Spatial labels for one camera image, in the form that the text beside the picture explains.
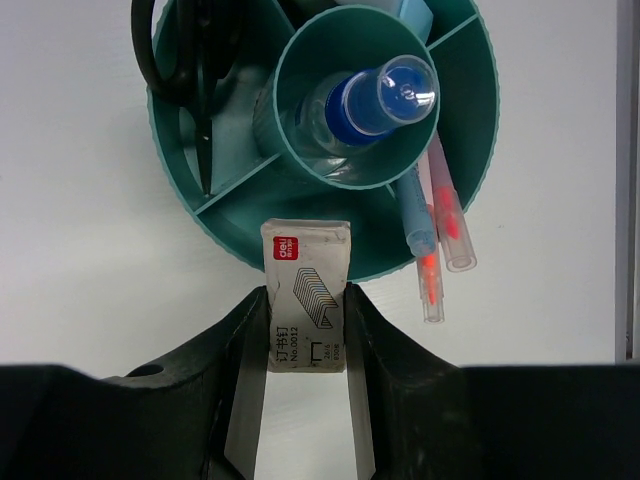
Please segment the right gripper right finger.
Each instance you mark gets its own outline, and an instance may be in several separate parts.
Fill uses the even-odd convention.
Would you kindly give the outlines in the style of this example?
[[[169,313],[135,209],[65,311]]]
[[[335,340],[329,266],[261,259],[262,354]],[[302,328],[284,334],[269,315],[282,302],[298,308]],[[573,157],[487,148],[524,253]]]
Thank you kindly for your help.
[[[361,479],[635,479],[639,367],[456,367],[344,293]]]

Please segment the black handled scissors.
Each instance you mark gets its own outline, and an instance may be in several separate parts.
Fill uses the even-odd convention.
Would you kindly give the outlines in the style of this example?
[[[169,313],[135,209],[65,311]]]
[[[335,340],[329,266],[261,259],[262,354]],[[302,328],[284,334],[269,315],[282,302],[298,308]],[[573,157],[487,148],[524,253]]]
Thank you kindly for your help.
[[[202,191],[211,193],[212,120],[217,83],[238,54],[246,17],[244,1],[177,1],[177,60],[161,76],[152,47],[153,0],[131,3],[131,36],[147,85],[163,100],[186,108],[195,123],[195,149]]]

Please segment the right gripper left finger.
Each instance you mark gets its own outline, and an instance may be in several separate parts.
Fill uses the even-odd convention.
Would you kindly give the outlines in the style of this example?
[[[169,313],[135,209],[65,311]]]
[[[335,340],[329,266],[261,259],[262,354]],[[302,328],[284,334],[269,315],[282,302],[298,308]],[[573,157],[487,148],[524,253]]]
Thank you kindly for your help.
[[[5,479],[251,479],[269,356],[264,288],[129,374],[1,369]]]

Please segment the white staple box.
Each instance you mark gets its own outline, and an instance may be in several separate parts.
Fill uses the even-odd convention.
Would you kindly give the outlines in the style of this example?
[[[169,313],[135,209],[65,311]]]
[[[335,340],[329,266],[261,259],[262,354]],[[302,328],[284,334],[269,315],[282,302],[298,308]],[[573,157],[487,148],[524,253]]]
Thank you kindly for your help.
[[[261,226],[261,235],[270,314],[269,370],[343,371],[350,223],[270,219]]]

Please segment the blue highlighter marker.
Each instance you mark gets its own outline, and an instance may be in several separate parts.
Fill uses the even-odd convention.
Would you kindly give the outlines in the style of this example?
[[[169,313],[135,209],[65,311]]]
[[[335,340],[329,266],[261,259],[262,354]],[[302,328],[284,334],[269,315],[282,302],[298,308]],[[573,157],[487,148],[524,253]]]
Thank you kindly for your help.
[[[425,43],[434,15],[424,0],[336,0],[338,5],[366,5],[378,8],[404,22]]]

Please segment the orange thin pen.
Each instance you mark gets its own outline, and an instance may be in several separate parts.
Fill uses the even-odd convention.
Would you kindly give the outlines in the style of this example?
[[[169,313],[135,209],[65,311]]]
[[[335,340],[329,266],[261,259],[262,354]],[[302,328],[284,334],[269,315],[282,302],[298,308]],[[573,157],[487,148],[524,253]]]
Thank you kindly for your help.
[[[444,294],[437,235],[417,166],[396,181],[395,193],[406,244],[416,259],[424,322],[442,323]]]

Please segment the clear bottle blue cap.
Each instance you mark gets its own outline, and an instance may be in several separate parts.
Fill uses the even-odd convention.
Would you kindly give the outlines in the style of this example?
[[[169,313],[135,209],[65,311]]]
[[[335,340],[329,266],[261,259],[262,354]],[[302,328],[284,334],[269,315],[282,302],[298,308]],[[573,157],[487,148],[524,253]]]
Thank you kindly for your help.
[[[293,77],[305,90],[276,109],[290,150],[310,170],[338,180],[352,160],[432,113],[440,89],[425,60],[399,55],[376,68]]]

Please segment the purple pen red tip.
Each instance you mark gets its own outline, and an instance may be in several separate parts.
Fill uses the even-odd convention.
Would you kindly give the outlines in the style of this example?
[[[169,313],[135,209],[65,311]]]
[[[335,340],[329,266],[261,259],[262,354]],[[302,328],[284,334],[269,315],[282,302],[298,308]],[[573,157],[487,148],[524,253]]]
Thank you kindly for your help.
[[[452,273],[471,270],[476,267],[477,258],[438,133],[434,134],[427,153],[435,221],[446,268]]]

